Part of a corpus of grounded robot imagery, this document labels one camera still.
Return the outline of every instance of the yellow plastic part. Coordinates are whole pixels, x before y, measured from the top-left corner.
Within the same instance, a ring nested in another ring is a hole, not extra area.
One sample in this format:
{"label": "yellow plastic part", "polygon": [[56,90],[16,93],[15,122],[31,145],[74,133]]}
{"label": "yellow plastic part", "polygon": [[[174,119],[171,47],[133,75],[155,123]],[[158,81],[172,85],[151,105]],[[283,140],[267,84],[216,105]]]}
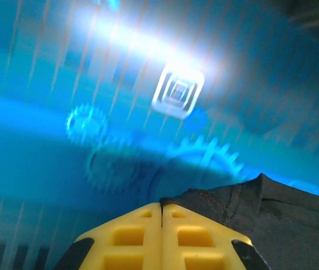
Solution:
{"label": "yellow plastic part", "polygon": [[231,241],[248,237],[178,205],[148,204],[81,235],[80,270],[245,270]]}

